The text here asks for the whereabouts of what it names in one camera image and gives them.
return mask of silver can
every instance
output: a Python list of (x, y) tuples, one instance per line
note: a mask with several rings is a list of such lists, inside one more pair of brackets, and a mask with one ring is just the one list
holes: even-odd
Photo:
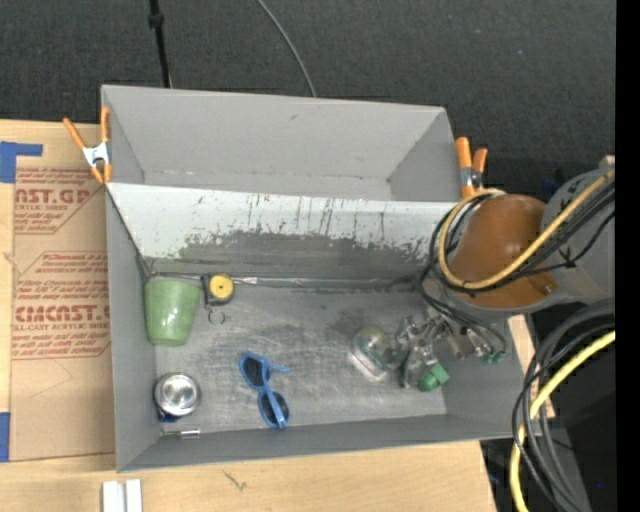
[(174, 417), (186, 416), (200, 404), (200, 386), (184, 373), (168, 373), (156, 382), (153, 397), (162, 413)]

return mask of cardboard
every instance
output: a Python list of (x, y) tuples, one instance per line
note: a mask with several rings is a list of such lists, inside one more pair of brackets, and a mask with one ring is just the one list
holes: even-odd
[(13, 184), (0, 183), (0, 414), (9, 412), (13, 297), (12, 257)]
[[(44, 144), (16, 171), (10, 460), (110, 452), (104, 189), (61, 123), (0, 127)], [(95, 143), (95, 126), (79, 128)]]

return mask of black floor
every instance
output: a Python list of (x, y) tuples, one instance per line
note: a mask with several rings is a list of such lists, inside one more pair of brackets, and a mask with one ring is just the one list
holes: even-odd
[[(489, 148), (489, 184), (546, 199), (545, 180), (615, 153), (614, 0), (265, 3), (318, 96), (446, 107), (454, 136)], [(174, 88), (310, 94), (256, 0), (160, 6)], [(101, 84), (161, 87), (149, 12), (146, 0), (0, 2), (0, 118), (95, 122)], [(611, 432), (615, 400), (572, 433), (596, 511), (616, 509), (615, 473), (598, 469), (615, 468)]]

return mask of wire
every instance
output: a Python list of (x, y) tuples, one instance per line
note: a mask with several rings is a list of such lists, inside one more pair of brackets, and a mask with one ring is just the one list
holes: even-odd
[(318, 94), (316, 93), (316, 88), (313, 86), (313, 82), (311, 81), (311, 77), (309, 76), (309, 73), (307, 72), (307, 68), (305, 67), (304, 62), (302, 62), (302, 58), (300, 58), (300, 55), (298, 54), (298, 51), (296, 50), (296, 47), (293, 45), (293, 43), (291, 42), (291, 39), (289, 39), (289, 36), (284, 31), (284, 28), (282, 28), (282, 25), (280, 25), (280, 22), (278, 21), (278, 19), (269, 10), (269, 8), (263, 2), (263, 0), (256, 0), (256, 3), (262, 8), (262, 10), (267, 14), (267, 16), (269, 16), (269, 18), (271, 18), (271, 21), (273, 22), (273, 24), (278, 29), (278, 32), (280, 32), (280, 35), (282, 36), (282, 38), (285, 40), (285, 42), (289, 46), (289, 50), (291, 50), (291, 53), (293, 54), (293, 57), (296, 59), (296, 62), (298, 63), (298, 66), (300, 67), (300, 70), (302, 71), (302, 74), (304, 75), (304, 78), (305, 78), (305, 80), (307, 82), (307, 86), (309, 87), (309, 91), (311, 91), (311, 95), (314, 98), (317, 98)]
[(447, 233), (449, 232), (449, 228), (453, 223), (455, 217), (458, 215), (460, 210), (464, 208), (470, 201), (473, 201), (477, 197), (486, 194), (495, 194), (496, 189), (480, 189), (475, 194), (464, 198), (460, 201), (451, 211), (451, 213), (446, 218), (446, 221), (442, 227), (442, 231), (439, 235), (439, 246), (438, 246), (438, 262), (440, 264), (440, 268), (445, 278), (449, 283), (459, 286), (460, 288), (466, 290), (480, 290), (482, 288), (486, 288), (489, 286), (498, 283), (499, 281), (507, 278), (511, 274), (513, 274), (519, 267), (521, 267), (550, 237), (551, 235), (558, 230), (560, 225), (567, 220), (567, 218), (582, 204), (584, 203), (598, 188), (607, 183), (610, 179), (615, 176), (615, 168), (610, 169), (605, 174), (600, 176), (597, 180), (591, 183), (588, 187), (586, 187), (573, 201), (571, 201), (564, 210), (560, 212), (560, 214), (553, 219), (553, 221), (547, 226), (547, 228), (540, 234), (540, 236), (533, 241), (533, 243), (527, 247), (527, 249), (512, 263), (510, 263), (506, 268), (497, 272), (491, 277), (486, 279), (482, 279), (480, 281), (465, 281), (455, 276), (446, 262), (445, 255), (445, 246)]
[(156, 43), (158, 45), (158, 54), (160, 56), (160, 68), (162, 69), (162, 83), (165, 88), (171, 89), (171, 75), (169, 74), (169, 60), (167, 59), (167, 49), (164, 42), (164, 33), (162, 25), (164, 24), (164, 14), (160, 11), (159, 0), (149, 0), (151, 5), (151, 14), (149, 15), (149, 27), (156, 32)]
[[(529, 417), (531, 419), (535, 418), (536, 414), (540, 410), (540, 407), (545, 403), (547, 398), (553, 393), (556, 388), (569, 376), (573, 373), (578, 366), (584, 363), (589, 357), (591, 357), (596, 352), (604, 349), (611, 343), (613, 343), (616, 339), (615, 330), (610, 333), (602, 336), (591, 345), (580, 351), (579, 354), (574, 356), (571, 360), (569, 360), (566, 364), (556, 372), (553, 377), (545, 384), (545, 386), (540, 390), (536, 398), (531, 403), (531, 407), (529, 409)], [(521, 444), (524, 442), (526, 438), (526, 430), (524, 423), (520, 423), (518, 428), (518, 435), (516, 441), (519, 441)], [(517, 443), (514, 441), (513, 448), (511, 450), (511, 462), (510, 462), (510, 475), (509, 475), (509, 483), (511, 486), (511, 493), (513, 496), (513, 500), (515, 502), (516, 508), (519, 512), (528, 512), (529, 509), (524, 501), (524, 497), (522, 495), (522, 488), (520, 485), (520, 459), (521, 452), (518, 448)]]
[[(583, 324), (585, 324), (586, 322), (592, 322), (598, 318), (603, 318), (603, 317), (611, 317), (615, 315), (615, 300), (614, 299), (606, 299), (606, 300), (602, 300), (600, 302), (594, 303), (594, 304), (590, 304), (586, 307), (584, 307), (583, 309), (579, 310), (578, 312), (574, 313), (573, 315), (571, 315), (569, 318), (567, 318), (564, 322), (562, 322), (559, 326), (557, 326), (542, 342), (542, 344), (540, 344), (539, 348), (536, 351), (535, 354), (535, 358), (532, 359), (531, 364), (529, 365), (529, 368), (527, 369), (527, 372), (525, 374), (525, 385), (524, 388), (522, 390), (522, 392), (519, 394), (515, 406), (514, 406), (514, 410), (513, 410), (513, 415), (512, 415), (512, 429), (513, 429), (513, 437), (515, 439), (516, 444), (518, 445), (518, 448), (521, 451), (522, 457), (524, 462), (526, 463), (529, 471), (531, 472), (531, 475), (533, 476), (533, 478), (535, 479), (536, 483), (540, 486), (541, 490), (543, 491), (545, 497), (547, 497), (552, 503), (554, 503), (559, 509), (563, 509), (564, 507), (562, 507), (560, 504), (557, 503), (557, 501), (553, 498), (553, 496), (551, 495), (551, 491), (547, 490), (547, 486), (545, 483), (542, 482), (542, 479), (540, 477), (540, 475), (538, 474), (538, 471), (536, 470), (536, 467), (533, 463), (533, 461), (529, 458), (529, 456), (527, 455), (524, 446), (520, 443), (519, 438), (518, 438), (518, 410), (520, 409), (520, 404), (522, 403), (522, 417), (524, 419), (524, 423), (525, 423), (525, 429), (526, 432), (529, 434), (529, 448), (532, 449), (533, 454), (538, 462), (538, 465), (540, 466), (540, 469), (544, 472), (544, 476), (547, 477), (547, 480), (549, 481), (549, 483), (552, 485), (553, 488), (555, 489), (568, 489), (568, 485), (564, 485), (565, 483), (567, 483), (566, 478), (564, 478), (564, 482), (563, 482), (563, 477), (564, 477), (564, 472), (562, 470), (562, 468), (560, 467), (559, 463), (558, 463), (558, 467), (556, 467), (556, 472), (553, 473), (551, 471), (548, 470), (548, 467), (546, 466), (546, 464), (544, 462), (540, 462), (542, 459), (542, 456), (540, 454), (540, 452), (537, 450), (537, 441), (536, 441), (536, 436), (532, 435), (531, 433), (533, 432), (533, 428), (530, 422), (530, 418), (529, 415), (527, 414), (528, 410), (529, 410), (529, 393), (531, 391), (531, 386), (533, 385), (534, 381), (538, 378), (540, 378), (540, 385), (544, 384), (544, 380), (543, 377), (546, 375), (546, 372), (552, 367), (554, 366), (558, 361), (560, 361), (561, 359), (563, 359), (571, 350), (573, 350), (573, 348), (575, 348), (579, 343), (581, 343), (586, 335), (590, 335), (593, 334), (591, 332), (586, 333), (586, 335), (583, 333), (582, 336), (579, 336), (578, 338), (574, 338), (573, 340), (571, 340), (567, 345), (565, 345), (565, 347), (563, 347), (562, 350), (560, 350), (558, 353), (554, 354), (554, 351), (556, 349), (556, 347), (558, 346), (558, 344), (560, 343), (560, 341), (563, 339), (563, 337), (565, 337), (569, 331), (573, 328), (576, 328), (578, 326), (582, 326)], [(610, 324), (606, 324), (606, 325), (601, 325), (597, 331), (601, 331), (604, 328), (609, 328)], [(538, 372), (536, 372), (536, 366), (540, 365), (540, 369)], [(545, 414), (545, 409), (541, 409), (540, 411), (540, 420), (541, 420), (541, 424), (543, 427), (543, 436), (545, 437), (545, 442), (547, 443), (548, 446), (551, 446), (550, 448), (550, 455), (552, 458), (552, 463), (554, 466), (556, 466), (556, 460), (554, 460), (554, 457), (556, 456), (555, 453), (555, 449), (552, 446), (552, 443), (549, 442), (549, 438), (550, 435), (548, 433), (545, 434), (545, 432), (548, 432), (548, 425), (547, 423), (547, 417)]]
[[(457, 231), (457, 229), (459, 228), (459, 226), (462, 224), (462, 221), (464, 219), (464, 217), (466, 215), (468, 215), (469, 213), (475, 211), (475, 208), (483, 201), (489, 199), (490, 197), (493, 197), (493, 194), (481, 194), (478, 195), (473, 201), (469, 201), (467, 209), (463, 210), (462, 213), (459, 215), (458, 221), (456, 223), (456, 225), (452, 228), (451, 230), (451, 236), (449, 237), (449, 242), (450, 245), (447, 247), (447, 253), (453, 251), (456, 247), (458, 242), (455, 241), (455, 233)], [(470, 315), (467, 315), (459, 310), (454, 309), (453, 307), (449, 306), (448, 304), (446, 304), (445, 302), (439, 301), (437, 299), (435, 299), (434, 297), (430, 296), (426, 290), (424, 289), (424, 280), (427, 278), (427, 276), (429, 275), (429, 273), (431, 271), (436, 272), (437, 267), (433, 265), (433, 263), (435, 262), (434, 259), (434, 253), (435, 253), (435, 241), (436, 241), (436, 234), (442, 229), (442, 225), (446, 219), (446, 215), (444, 217), (442, 217), (440, 219), (440, 221), (438, 222), (438, 224), (436, 225), (436, 228), (433, 232), (433, 235), (431, 236), (431, 240), (429, 242), (429, 263), (427, 264), (427, 266), (424, 268), (424, 270), (422, 271), (422, 273), (419, 275), (418, 279), (417, 279), (417, 283), (416, 283), (416, 288), (418, 289), (420, 295), (422, 296), (423, 300), (429, 305), (431, 306), (433, 309), (435, 309), (438, 313), (440, 313), (442, 316), (444, 316), (445, 318), (449, 319), (449, 320), (453, 320), (454, 322), (462, 325), (462, 326), (466, 326), (468, 328), (470, 328), (471, 330), (473, 330), (476, 334), (478, 334), (488, 345), (489, 347), (493, 348), (493, 341), (491, 340), (491, 338), (489, 336), (487, 336), (487, 332), (492, 334), (495, 338), (497, 338), (501, 345), (502, 348), (500, 349), (499, 352), (506, 352), (507, 349), (507, 341), (505, 339), (505, 337), (498, 332), (496, 329), (494, 329), (493, 327), (491, 327), (490, 325), (476, 319), (473, 318)]]
[[(542, 383), (543, 382), (542, 378), (547, 373), (547, 371), (551, 367), (553, 367), (556, 363), (561, 361), (576, 346), (580, 345), (581, 343), (584, 342), (585, 339), (587, 339), (589, 337), (592, 337), (594, 334), (596, 334), (598, 332), (602, 332), (604, 329), (610, 329), (611, 327), (613, 327), (613, 324), (607, 324), (606, 326), (598, 326), (598, 327), (596, 327), (594, 329), (590, 329), (589, 331), (583, 333), (582, 335), (578, 336), (577, 338), (574, 338), (573, 340), (571, 340), (571, 342), (569, 342), (567, 345), (565, 345), (558, 353), (553, 355), (553, 357), (551, 357), (551, 358), (546, 357), (545, 360), (544, 360), (544, 363), (541, 364), (541, 367), (537, 372), (535, 371), (535, 368), (538, 365), (539, 353), (536, 354), (536, 358), (531, 361), (531, 364), (529, 365), (529, 368), (527, 370), (527, 374), (526, 374), (526, 377), (525, 377), (526, 383), (524, 385), (524, 389), (522, 390), (522, 392), (518, 395), (518, 398), (516, 399), (516, 405), (514, 407), (514, 412), (513, 412), (513, 416), (512, 416), (514, 438), (517, 440), (516, 443), (518, 444), (518, 448), (521, 451), (522, 457), (523, 457), (525, 463), (527, 464), (527, 467), (529, 468), (529, 471), (531, 472), (532, 476), (536, 480), (536, 483), (541, 487), (541, 489), (543, 490), (543, 493), (545, 494), (545, 496), (550, 501), (552, 501), (554, 504), (556, 504), (556, 506), (558, 508), (563, 508), (563, 507), (556, 502), (556, 500), (551, 496), (551, 492), (549, 492), (546, 489), (545, 484), (542, 482), (541, 478), (538, 475), (538, 471), (535, 468), (535, 464), (533, 463), (533, 461), (527, 455), (522, 443), (519, 442), (519, 439), (517, 437), (517, 431), (518, 431), (518, 427), (517, 427), (518, 409), (520, 408), (520, 403), (522, 403), (525, 430), (529, 434), (528, 435), (528, 445), (529, 445), (529, 448), (531, 449), (531, 451), (532, 451), (532, 453), (534, 455), (534, 458), (536, 459), (536, 462), (537, 462), (538, 466), (540, 467), (541, 472), (547, 478), (549, 483), (552, 485), (552, 488), (555, 489), (556, 492), (561, 494), (565, 498), (565, 500), (567, 500), (569, 503), (572, 504), (572, 506), (575, 506), (575, 505), (573, 505), (572, 502), (576, 501), (576, 497), (575, 497), (573, 491), (570, 488), (571, 487), (570, 483), (569, 483), (569, 481), (568, 481), (568, 479), (566, 477), (566, 474), (564, 473), (564, 470), (562, 468), (560, 460), (557, 457), (557, 453), (556, 453), (555, 449), (553, 448), (552, 439), (551, 439), (551, 432), (549, 431), (549, 425), (548, 425), (548, 420), (547, 420), (547, 416), (546, 416), (546, 410), (545, 410), (544, 407), (540, 410), (540, 415), (541, 415), (540, 425), (542, 427), (542, 433), (543, 433), (542, 437), (543, 437), (543, 440), (545, 441), (545, 447), (547, 448), (547, 451), (549, 452), (549, 456), (551, 458), (551, 463), (552, 463), (552, 465), (554, 467), (553, 471), (549, 468), (549, 466), (546, 464), (546, 461), (544, 460), (542, 452), (540, 451), (540, 447), (538, 446), (538, 443), (536, 441), (536, 436), (531, 435), (531, 433), (533, 432), (533, 426), (531, 424), (531, 418), (527, 414), (527, 411), (529, 410), (530, 405), (531, 405), (530, 404), (530, 399), (529, 399), (529, 394), (530, 394), (530, 391), (531, 391), (531, 387), (533, 386), (535, 381), (537, 379), (540, 379), (540, 383)], [(551, 354), (551, 352), (555, 348), (556, 344), (557, 343), (553, 343), (553, 344), (551, 344), (551, 346), (549, 346), (549, 344), (547, 343), (548, 350), (546, 350), (546, 353), (547, 354)]]
[[(534, 274), (542, 274), (544, 272), (549, 272), (551, 270), (556, 270), (556, 269), (559, 269), (559, 268), (574, 268), (576, 266), (576, 263), (578, 261), (580, 261), (591, 250), (591, 248), (595, 245), (596, 241), (598, 240), (598, 238), (600, 237), (600, 235), (602, 234), (604, 229), (607, 227), (609, 222), (611, 222), (611, 220), (615, 219), (615, 217), (616, 217), (616, 212), (614, 210), (613, 212), (611, 212), (602, 221), (602, 223), (600, 224), (600, 226), (598, 226), (598, 229), (596, 230), (594, 235), (585, 244), (585, 246), (582, 248), (582, 250), (578, 253), (577, 256), (575, 256), (575, 257), (573, 257), (571, 259), (567, 259), (563, 263), (556, 263), (555, 265), (549, 265), (547, 267), (534, 268), (532, 270), (524, 270), (525, 266), (523, 266), (522, 267), (523, 270), (518, 272), (517, 275), (513, 275), (512, 277), (507, 278), (502, 284), (495, 285), (494, 287), (492, 287), (490, 289), (499, 288), (500, 286), (506, 286), (507, 284), (512, 283), (513, 281), (515, 281), (517, 279), (521, 279), (523, 277), (532, 276)], [(536, 264), (538, 264), (538, 263), (531, 264), (531, 265), (527, 264), (526, 267), (535, 266)]]
[[(521, 271), (528, 271), (529, 269), (536, 267), (538, 264), (546, 260), (552, 253), (554, 253), (556, 250), (559, 250), (564, 243), (566, 243), (597, 213), (599, 213), (605, 206), (613, 201), (615, 201), (615, 183), (610, 182), (601, 192), (596, 194), (596, 197), (594, 197), (588, 205), (586, 205), (578, 213), (572, 216), (565, 225), (559, 228), (558, 231), (554, 233), (554, 235), (552, 235), (548, 243), (545, 243), (545, 245), (539, 251), (537, 251), (536, 254), (527, 263), (522, 266)], [(607, 219), (604, 225), (601, 224), (601, 226), (599, 226), (595, 238), (599, 236), (601, 230), (604, 229), (608, 220), (611, 219)], [(590, 243), (589, 247), (584, 251), (584, 253), (586, 253), (592, 245), (593, 243)], [(584, 254), (581, 254), (576, 259), (579, 259), (582, 256), (584, 256)]]

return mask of bin floor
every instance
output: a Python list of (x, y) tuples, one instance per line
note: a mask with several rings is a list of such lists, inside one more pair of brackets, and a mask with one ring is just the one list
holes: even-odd
[(163, 428), (202, 433), (268, 428), (257, 391), (238, 369), (246, 350), (291, 368), (291, 373), (274, 372), (269, 381), (289, 405), (290, 426), (446, 414), (439, 389), (404, 389), (396, 375), (371, 382), (349, 357), (359, 329), (377, 325), (393, 336), (402, 318), (423, 307), (408, 284), (326, 290), (236, 285), (232, 301), (216, 308), (225, 316), (221, 325), (212, 325), (202, 308), (184, 346), (156, 347), (158, 377), (181, 371), (202, 391), (192, 415)]

